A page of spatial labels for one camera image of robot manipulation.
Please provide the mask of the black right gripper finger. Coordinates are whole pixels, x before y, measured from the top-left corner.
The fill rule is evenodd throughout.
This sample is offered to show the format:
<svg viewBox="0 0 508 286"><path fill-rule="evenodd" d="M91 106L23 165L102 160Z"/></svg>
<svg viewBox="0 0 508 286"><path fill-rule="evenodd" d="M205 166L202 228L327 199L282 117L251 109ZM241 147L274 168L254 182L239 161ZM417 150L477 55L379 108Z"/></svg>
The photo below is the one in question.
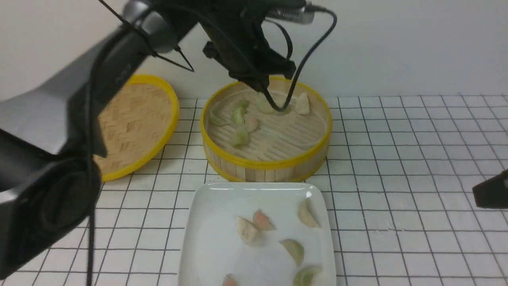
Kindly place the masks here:
<svg viewBox="0 0 508 286"><path fill-rule="evenodd" d="M483 209L508 208L508 171L504 170L493 178L472 188L475 204Z"/></svg>

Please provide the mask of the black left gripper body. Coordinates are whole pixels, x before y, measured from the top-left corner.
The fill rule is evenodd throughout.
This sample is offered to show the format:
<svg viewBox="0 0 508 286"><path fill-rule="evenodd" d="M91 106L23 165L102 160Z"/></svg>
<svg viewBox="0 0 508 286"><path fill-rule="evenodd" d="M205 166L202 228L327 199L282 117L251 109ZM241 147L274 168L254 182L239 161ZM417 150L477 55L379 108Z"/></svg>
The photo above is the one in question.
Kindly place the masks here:
<svg viewBox="0 0 508 286"><path fill-rule="evenodd" d="M257 92L269 85L269 76L292 79L297 71L287 56L273 50L262 23L270 11L297 8L295 0L192 0L192 11L210 38L203 52L221 64L229 76Z"/></svg>

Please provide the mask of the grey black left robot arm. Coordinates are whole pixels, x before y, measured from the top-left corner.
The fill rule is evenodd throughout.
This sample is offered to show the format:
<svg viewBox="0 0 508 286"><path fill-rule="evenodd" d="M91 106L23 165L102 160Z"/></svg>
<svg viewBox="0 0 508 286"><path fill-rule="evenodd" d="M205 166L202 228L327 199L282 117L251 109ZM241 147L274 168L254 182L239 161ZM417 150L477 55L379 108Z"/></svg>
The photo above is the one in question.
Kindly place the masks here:
<svg viewBox="0 0 508 286"><path fill-rule="evenodd" d="M298 74L261 25L294 20L304 0L129 0L120 27L42 85L1 103L1 279L90 219L94 264L94 155L107 154L98 116L149 56L178 50L200 24L204 52L235 80L267 93L270 75Z"/></svg>

